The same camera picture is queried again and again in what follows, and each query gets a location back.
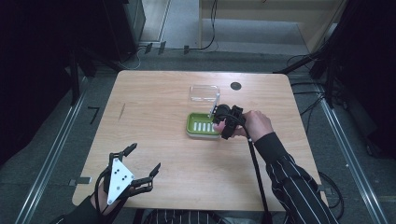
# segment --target green tray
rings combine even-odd
[[[187,117],[187,134],[191,137],[218,138],[212,119],[205,113],[190,113]]]

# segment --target gray floor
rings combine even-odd
[[[166,34],[163,35],[163,38],[167,39],[166,47],[170,48],[169,45],[174,38]],[[192,46],[194,44],[193,40],[189,41],[178,40],[175,43],[191,44]],[[167,49],[163,54],[158,54],[158,50],[153,49],[148,54],[141,51],[139,58],[133,57],[128,62],[123,63],[123,65],[139,70],[270,73],[286,67],[287,61],[291,56],[304,54],[304,51],[299,49],[296,51],[282,49],[254,53],[241,53],[238,50],[236,52],[226,51],[228,52],[220,50],[219,47],[216,52],[191,51],[185,55],[182,50]],[[105,66],[99,66],[98,70],[97,76],[90,78],[81,109],[64,143],[59,160],[50,174],[49,183],[46,185],[41,198],[39,198],[37,207],[34,209],[31,223],[48,223],[53,218],[60,214],[68,213],[75,207],[71,203],[75,187],[68,186],[68,182],[70,179],[78,177],[81,172],[100,118],[106,107],[106,101],[117,77],[115,72]],[[289,77],[291,83],[311,81],[305,67],[290,73]],[[293,86],[293,91],[296,93],[315,90],[312,85]],[[300,111],[308,108],[317,98],[318,96],[315,93],[295,95]],[[31,144],[0,168],[0,192],[2,194],[2,197],[0,197],[0,223],[13,223],[17,220],[29,189],[33,186],[35,178],[49,154],[52,143],[70,109],[70,101],[71,94],[69,92],[41,126]],[[88,106],[100,107],[98,117],[93,124],[90,124],[90,122],[94,111],[88,109]],[[396,223],[396,214],[394,213],[396,180],[392,174],[396,168],[395,161],[393,159],[376,159],[369,156],[366,153],[364,141],[362,141],[363,139],[353,122],[353,118],[340,105],[336,105],[334,110],[363,172],[366,174],[385,211],[389,223]],[[307,127],[308,113],[302,116],[302,121],[304,126]],[[315,107],[312,112],[307,137],[318,170],[331,177],[343,193],[345,212],[340,222],[374,223],[321,105]],[[331,193],[333,190],[331,190],[329,185],[325,184],[324,186],[327,190],[326,196],[329,203],[335,203],[336,194]],[[333,209],[333,212],[338,214],[339,208]],[[251,214],[242,214],[242,216],[253,217]],[[121,211],[116,223],[131,223],[133,217],[134,209],[125,208]],[[282,219],[282,213],[274,214],[275,223],[281,223]]]

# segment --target wooden table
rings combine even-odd
[[[210,19],[214,0],[199,0],[198,45],[202,46],[202,19]],[[331,26],[338,22],[346,0],[223,0],[216,19],[297,22],[306,47],[317,50]]]
[[[230,84],[235,81],[242,85],[241,90],[231,89]],[[187,116],[210,109],[189,100],[192,85],[216,85],[221,104],[265,113],[287,151],[320,183],[286,76],[122,71],[81,174],[91,176],[92,182],[77,186],[73,203],[81,203],[92,193],[110,152],[137,143],[137,149],[123,159],[136,178],[146,177],[158,162],[162,167],[154,179],[154,190],[130,198],[125,206],[262,211],[246,138],[203,140],[187,136]],[[271,191],[265,163],[260,155],[258,159],[269,209],[281,211],[283,208]]]

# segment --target striped sleeve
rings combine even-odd
[[[255,147],[266,162],[273,193],[287,211],[291,223],[338,223],[321,200],[318,184],[294,162],[275,133],[259,139]]]

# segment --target black circular sticker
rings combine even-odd
[[[231,83],[231,89],[235,90],[235,91],[239,91],[241,90],[242,85],[239,82],[233,82]]]

